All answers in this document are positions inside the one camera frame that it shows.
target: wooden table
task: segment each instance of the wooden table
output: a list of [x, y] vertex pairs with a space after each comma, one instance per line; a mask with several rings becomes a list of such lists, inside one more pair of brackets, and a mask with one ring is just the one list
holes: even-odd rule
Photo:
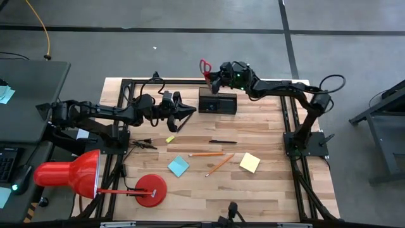
[[[115, 106], [120, 93], [122, 78], [107, 78], [100, 103]], [[183, 103], [198, 107], [200, 85], [166, 85], [165, 90], [180, 91]], [[144, 94], [149, 93], [160, 102], [160, 85], [147, 85]], [[168, 186], [168, 194], [162, 204], [155, 208], [144, 208], [135, 199], [119, 194], [115, 203], [115, 220], [188, 220], [216, 221], [218, 216], [227, 215], [231, 201], [238, 203], [239, 212], [248, 222], [297, 222], [297, 202], [294, 193], [290, 161], [284, 152], [282, 133], [285, 131], [279, 97], [268, 96], [257, 102], [248, 100], [244, 91], [221, 88], [221, 92], [236, 92], [238, 110], [236, 115], [216, 115], [195, 112], [179, 133], [172, 133], [166, 121], [152, 127], [145, 121], [140, 127], [131, 127], [131, 139], [152, 138], [158, 150], [135, 148], [125, 164], [127, 184], [135, 183], [146, 174], [158, 174]], [[300, 121], [306, 110], [297, 103]], [[109, 120], [97, 120], [110, 124]], [[316, 123], [313, 130], [318, 130]], [[169, 136], [175, 136], [165, 143]], [[237, 141], [238, 144], [209, 144], [211, 139]], [[225, 152], [235, 156], [209, 177], [207, 172], [225, 156], [188, 157], [189, 153]], [[255, 174], [239, 167], [244, 153], [261, 159]], [[176, 177], [168, 164], [182, 156], [190, 167]], [[101, 170], [104, 170], [105, 156]], [[308, 157], [309, 171], [314, 192], [330, 210], [339, 217], [327, 164], [320, 158]], [[119, 189], [126, 189], [123, 180]], [[307, 215], [308, 197], [303, 194]], [[104, 211], [109, 196], [106, 195]], [[73, 215], [78, 214], [76, 198]], [[90, 202], [84, 199], [84, 206]]]

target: red desk lamp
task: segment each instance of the red desk lamp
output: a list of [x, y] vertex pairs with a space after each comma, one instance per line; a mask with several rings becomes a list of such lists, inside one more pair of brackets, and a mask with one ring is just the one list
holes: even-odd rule
[[72, 162], [45, 162], [34, 173], [38, 186], [70, 186], [75, 193], [94, 199], [97, 193], [133, 194], [142, 206], [159, 205], [166, 197], [165, 180], [156, 174], [148, 174], [138, 180], [136, 189], [143, 191], [123, 191], [97, 188], [99, 177], [100, 150], [86, 152]]

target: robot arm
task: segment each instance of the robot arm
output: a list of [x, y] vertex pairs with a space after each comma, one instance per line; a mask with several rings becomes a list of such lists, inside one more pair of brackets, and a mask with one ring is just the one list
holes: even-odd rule
[[[209, 72], [204, 74], [206, 81], [209, 82], [212, 93], [216, 94], [220, 87], [228, 86], [231, 89], [240, 89], [246, 92], [251, 101], [257, 101], [265, 96], [290, 96], [296, 98], [303, 108], [308, 111], [304, 123], [294, 132], [291, 144], [298, 150], [303, 150], [308, 144], [311, 136], [311, 127], [315, 120], [328, 112], [327, 107], [331, 100], [329, 94], [341, 89], [346, 80], [341, 75], [330, 75], [322, 80], [325, 81], [330, 77], [341, 77], [343, 84], [333, 91], [323, 91], [320, 87], [308, 86], [303, 83], [291, 83], [290, 81], [280, 81], [277, 83], [268, 83], [261, 80], [249, 64], [242, 61], [222, 63], [219, 72]], [[308, 102], [305, 92], [314, 94], [311, 101]]]
[[58, 128], [78, 127], [89, 132], [99, 134], [107, 143], [117, 141], [119, 130], [116, 125], [103, 125], [90, 118], [103, 118], [122, 121], [124, 124], [138, 127], [149, 120], [153, 127], [159, 119], [167, 119], [167, 126], [171, 132], [177, 131], [175, 120], [181, 120], [196, 111], [195, 107], [182, 103], [179, 92], [174, 94], [165, 91], [162, 102], [155, 105], [155, 99], [149, 94], [143, 94], [130, 102], [126, 108], [117, 108], [74, 100], [53, 103], [52, 124]]

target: gray floor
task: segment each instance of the gray floor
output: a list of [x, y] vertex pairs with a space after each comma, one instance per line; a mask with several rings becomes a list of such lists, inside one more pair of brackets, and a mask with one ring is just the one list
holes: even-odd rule
[[[277, 0], [36, 0], [48, 25], [282, 29]], [[291, 29], [405, 30], [401, 0], [285, 0]], [[37, 25], [22, 0], [11, 1], [0, 22]], [[218, 68], [244, 60], [262, 78], [291, 79], [284, 35], [50, 32], [53, 60], [72, 69], [61, 99], [98, 101], [105, 77], [198, 77], [198, 60]], [[332, 95], [335, 108], [320, 118], [328, 143], [332, 179], [341, 217], [351, 222], [403, 226], [405, 182], [371, 187], [385, 173], [368, 126], [348, 119], [365, 110], [376, 93], [404, 80], [405, 37], [293, 35], [300, 79], [313, 85], [326, 75], [347, 77]], [[1, 31], [0, 51], [41, 59], [43, 32]]]

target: sticky note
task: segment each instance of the sticky note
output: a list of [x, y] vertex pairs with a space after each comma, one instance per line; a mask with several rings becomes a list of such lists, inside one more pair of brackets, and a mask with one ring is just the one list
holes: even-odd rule
[[242, 161], [240, 162], [239, 166], [242, 168], [254, 173], [259, 165], [260, 159], [256, 158], [255, 156], [246, 153], [243, 156]]
[[77, 136], [76, 139], [87, 139], [89, 137], [90, 132], [83, 130], [83, 129], [79, 129], [77, 131]]
[[167, 167], [180, 177], [190, 165], [179, 155]]
[[10, 88], [10, 86], [8, 86], [8, 85], [2, 85], [2, 86], [0, 86], [0, 99], [2, 99], [6, 94], [7, 94], [7, 92], [10, 90], [11, 88]]
[[175, 137], [174, 136], [170, 136], [169, 138], [166, 139], [166, 143], [170, 143]]
[[7, 104], [7, 102], [8, 102], [8, 101], [11, 99], [11, 97], [13, 96], [14, 92], [15, 92], [15, 91], [12, 90], [12, 89], [6, 90], [6, 91], [4, 92], [2, 98], [0, 99], [0, 103], [1, 103], [1, 104]]
[[3, 208], [8, 200], [8, 196], [10, 196], [11, 189], [0, 187], [0, 208]]

